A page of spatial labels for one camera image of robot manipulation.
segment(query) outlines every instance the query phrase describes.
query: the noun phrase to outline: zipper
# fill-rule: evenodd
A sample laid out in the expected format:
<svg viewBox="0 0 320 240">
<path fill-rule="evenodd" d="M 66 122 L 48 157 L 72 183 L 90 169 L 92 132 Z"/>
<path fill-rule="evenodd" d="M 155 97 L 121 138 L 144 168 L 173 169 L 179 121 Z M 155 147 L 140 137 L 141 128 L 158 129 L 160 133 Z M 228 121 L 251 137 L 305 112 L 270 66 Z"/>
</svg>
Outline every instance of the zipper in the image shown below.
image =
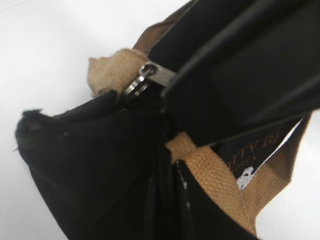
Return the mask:
<svg viewBox="0 0 320 240">
<path fill-rule="evenodd" d="M 139 69 L 138 77 L 126 88 L 123 95 L 126 98 L 137 97 L 151 82 L 166 87 L 175 75 L 175 72 L 153 61 L 148 61 Z"/>
</svg>

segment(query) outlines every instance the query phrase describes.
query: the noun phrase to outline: white logo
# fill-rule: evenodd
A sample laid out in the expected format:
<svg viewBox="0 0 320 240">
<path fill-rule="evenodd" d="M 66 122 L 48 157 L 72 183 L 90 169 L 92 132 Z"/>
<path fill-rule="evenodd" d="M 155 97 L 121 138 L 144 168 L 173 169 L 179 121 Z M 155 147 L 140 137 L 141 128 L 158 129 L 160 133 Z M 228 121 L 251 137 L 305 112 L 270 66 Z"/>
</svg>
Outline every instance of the white logo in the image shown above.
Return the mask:
<svg viewBox="0 0 320 240">
<path fill-rule="evenodd" d="M 238 187 L 240 190 L 245 189 L 245 187 L 248 185 L 250 180 L 252 179 L 254 168 L 252 166 L 246 168 L 242 175 L 236 180 L 236 183 L 238 184 Z"/>
</svg>

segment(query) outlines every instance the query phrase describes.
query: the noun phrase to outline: white surface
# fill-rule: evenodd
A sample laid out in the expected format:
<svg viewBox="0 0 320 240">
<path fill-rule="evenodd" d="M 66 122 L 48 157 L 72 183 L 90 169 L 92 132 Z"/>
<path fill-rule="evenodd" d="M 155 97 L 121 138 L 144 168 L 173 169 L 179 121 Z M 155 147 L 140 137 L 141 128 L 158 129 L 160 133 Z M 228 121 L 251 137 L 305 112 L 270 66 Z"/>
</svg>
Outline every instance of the white surface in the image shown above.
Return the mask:
<svg viewBox="0 0 320 240">
<path fill-rule="evenodd" d="M 132 47 L 185 0 L 0 0 L 0 240 L 65 240 L 17 152 L 25 109 L 54 115 L 90 97 L 89 57 Z M 264 240 L 320 239 L 320 113 L 300 147 L 293 181 L 257 217 Z"/>
</svg>

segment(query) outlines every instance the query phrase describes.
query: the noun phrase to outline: black fabric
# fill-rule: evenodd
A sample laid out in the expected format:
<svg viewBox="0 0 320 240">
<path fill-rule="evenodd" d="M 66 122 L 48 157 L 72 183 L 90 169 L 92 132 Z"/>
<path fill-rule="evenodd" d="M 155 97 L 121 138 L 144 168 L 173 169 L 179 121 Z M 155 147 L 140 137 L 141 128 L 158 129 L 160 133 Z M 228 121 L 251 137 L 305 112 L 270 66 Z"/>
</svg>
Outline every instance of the black fabric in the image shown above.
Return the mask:
<svg viewBox="0 0 320 240">
<path fill-rule="evenodd" d="M 140 108 L 121 105 L 109 92 L 58 116 L 23 114 L 18 150 L 68 239 L 255 239 L 182 162 L 171 165 L 168 117 L 155 107 L 157 97 L 142 98 L 149 101 Z"/>
<path fill-rule="evenodd" d="M 197 146 L 212 145 L 318 108 L 319 13 L 319 1 L 252 4 L 164 90 L 179 127 Z"/>
<path fill-rule="evenodd" d="M 27 111 L 16 130 L 18 150 L 70 240 L 143 238 L 146 178 L 166 118 L 154 105 L 126 110 L 116 99 L 110 92 L 55 117 Z"/>
<path fill-rule="evenodd" d="M 149 58 L 177 72 L 255 0 L 197 0 L 151 49 Z"/>
</svg>

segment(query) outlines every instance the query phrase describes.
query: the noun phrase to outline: metal zipper pull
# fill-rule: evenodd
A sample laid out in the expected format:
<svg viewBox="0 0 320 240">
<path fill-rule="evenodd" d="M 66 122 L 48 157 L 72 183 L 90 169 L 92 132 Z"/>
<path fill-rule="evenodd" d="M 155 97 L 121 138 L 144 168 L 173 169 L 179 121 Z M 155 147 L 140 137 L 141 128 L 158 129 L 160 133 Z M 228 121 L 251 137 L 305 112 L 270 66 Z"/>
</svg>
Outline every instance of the metal zipper pull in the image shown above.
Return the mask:
<svg viewBox="0 0 320 240">
<path fill-rule="evenodd" d="M 139 76 L 124 91 L 124 96 L 133 98 L 139 96 L 150 84 L 155 82 L 166 87 L 175 76 L 175 72 L 148 61 L 139 69 Z"/>
</svg>

